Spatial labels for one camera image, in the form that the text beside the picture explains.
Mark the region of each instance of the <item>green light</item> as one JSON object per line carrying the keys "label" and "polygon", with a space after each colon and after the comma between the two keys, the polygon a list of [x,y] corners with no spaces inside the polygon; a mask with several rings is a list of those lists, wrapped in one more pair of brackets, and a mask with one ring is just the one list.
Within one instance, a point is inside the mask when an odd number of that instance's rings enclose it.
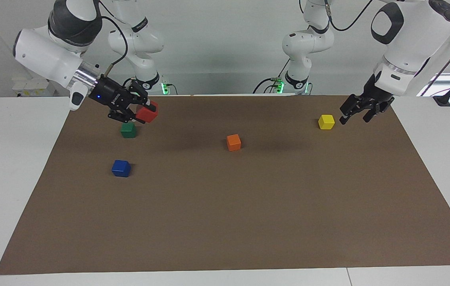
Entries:
{"label": "green light", "polygon": [[276,87],[276,93],[278,94],[283,93],[283,88],[285,88],[285,83],[283,83],[283,81],[279,81],[278,87]]}
{"label": "green light", "polygon": [[163,91],[163,95],[170,94],[170,89],[164,83],[162,83],[162,91]]}

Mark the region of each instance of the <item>white table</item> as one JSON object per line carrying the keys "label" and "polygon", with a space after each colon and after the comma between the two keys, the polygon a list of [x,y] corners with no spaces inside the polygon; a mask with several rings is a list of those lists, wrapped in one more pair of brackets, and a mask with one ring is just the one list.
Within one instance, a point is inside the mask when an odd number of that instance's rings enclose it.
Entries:
{"label": "white table", "polygon": [[[67,103],[67,98],[0,98],[0,259],[65,123]],[[409,97],[397,98],[393,108],[450,206],[450,108]],[[448,286],[450,266],[0,276],[0,285],[40,284]]]}

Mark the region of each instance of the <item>cable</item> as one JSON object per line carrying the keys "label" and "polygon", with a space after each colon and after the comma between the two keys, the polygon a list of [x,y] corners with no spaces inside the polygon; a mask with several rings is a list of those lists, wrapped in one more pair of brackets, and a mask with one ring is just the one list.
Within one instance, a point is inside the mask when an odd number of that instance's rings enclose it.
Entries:
{"label": "cable", "polygon": [[107,17],[107,16],[102,16],[100,17],[101,19],[106,19],[109,20],[112,24],[114,24],[114,26],[116,26],[117,30],[119,31],[119,33],[121,34],[121,36],[123,37],[123,40],[125,40],[125,53],[121,56],[121,58],[119,58],[118,60],[116,60],[114,63],[109,65],[109,68],[107,69],[107,71],[105,72],[104,76],[107,77],[109,75],[109,72],[112,70],[112,68],[118,63],[121,62],[128,54],[128,40],[125,36],[125,34],[123,33],[123,31],[121,30],[121,28],[116,24],[116,22],[114,22],[114,20],[112,20],[111,18]]}
{"label": "cable", "polygon": [[167,87],[174,87],[174,89],[176,90],[176,95],[179,95],[179,93],[177,92],[177,87],[175,85],[173,85],[172,83],[167,83]]}
{"label": "cable", "polygon": [[268,89],[269,87],[271,88],[271,90],[273,90],[273,87],[276,87],[276,85],[269,85],[268,87],[265,88],[265,90],[263,91],[263,93],[267,92],[267,89]]}
{"label": "cable", "polygon": [[287,62],[285,63],[285,65],[283,66],[283,69],[281,69],[281,72],[278,74],[278,77],[281,76],[281,74],[283,73],[283,71],[285,70],[285,68],[288,65],[288,62],[290,62],[290,58],[288,58]]}
{"label": "cable", "polygon": [[312,88],[310,89],[310,92],[308,93],[308,95],[312,95],[312,91],[313,91],[313,84],[312,83],[308,83],[309,85],[312,85]]}
{"label": "cable", "polygon": [[105,6],[105,4],[103,4],[102,1],[99,0],[98,3],[100,3],[100,4],[107,10],[107,12],[109,12],[109,14],[110,14],[112,17],[116,18],[116,16],[114,16],[114,14],[111,13],[111,11],[107,8],[107,6]]}
{"label": "cable", "polygon": [[129,79],[125,80],[125,83],[123,83],[123,87],[126,87],[126,86],[127,86],[127,83],[128,83],[130,80],[132,80],[132,79],[129,78]]}
{"label": "cable", "polygon": [[265,80],[261,81],[261,82],[255,87],[254,92],[252,92],[252,93],[255,93],[256,90],[257,90],[263,83],[266,83],[267,81],[270,81],[270,80],[271,80],[270,78],[266,78]]}
{"label": "cable", "polygon": [[444,89],[443,91],[435,92],[434,94],[430,95],[430,97],[431,97],[431,96],[434,96],[434,95],[436,95],[436,94],[439,94],[439,93],[441,93],[441,92],[446,92],[446,91],[450,91],[450,88],[449,88],[449,89]]}
{"label": "cable", "polygon": [[331,16],[331,6],[329,6],[329,2],[328,0],[324,0],[325,4],[329,7],[328,9],[328,16],[329,16],[329,22],[331,22],[331,25],[333,26],[334,29],[336,29],[336,31],[347,31],[348,29],[350,29],[358,20],[359,18],[361,18],[361,16],[363,15],[364,11],[366,11],[366,9],[370,6],[370,4],[373,2],[373,0],[370,0],[368,2],[368,4],[366,4],[366,6],[363,8],[363,11],[361,11],[361,13],[359,13],[359,15],[357,16],[357,18],[352,22],[352,24],[350,24],[348,27],[346,27],[345,29],[340,29],[338,27],[336,27],[334,25],[333,22],[333,18]]}

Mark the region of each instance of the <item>green cube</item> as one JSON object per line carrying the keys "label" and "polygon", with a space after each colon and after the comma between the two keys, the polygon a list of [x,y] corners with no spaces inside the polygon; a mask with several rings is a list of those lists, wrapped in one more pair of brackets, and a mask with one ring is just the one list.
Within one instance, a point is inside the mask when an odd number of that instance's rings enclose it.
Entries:
{"label": "green cube", "polygon": [[123,123],[123,125],[121,126],[121,135],[123,135],[123,138],[135,138],[135,136],[137,135],[135,123]]}

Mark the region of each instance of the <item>yellow cube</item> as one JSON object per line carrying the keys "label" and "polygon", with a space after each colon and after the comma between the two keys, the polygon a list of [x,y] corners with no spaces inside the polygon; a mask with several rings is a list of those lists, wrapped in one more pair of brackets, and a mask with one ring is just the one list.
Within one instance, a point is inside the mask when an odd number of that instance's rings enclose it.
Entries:
{"label": "yellow cube", "polygon": [[334,127],[334,117],[332,115],[322,115],[319,119],[319,126],[322,130],[331,130]]}

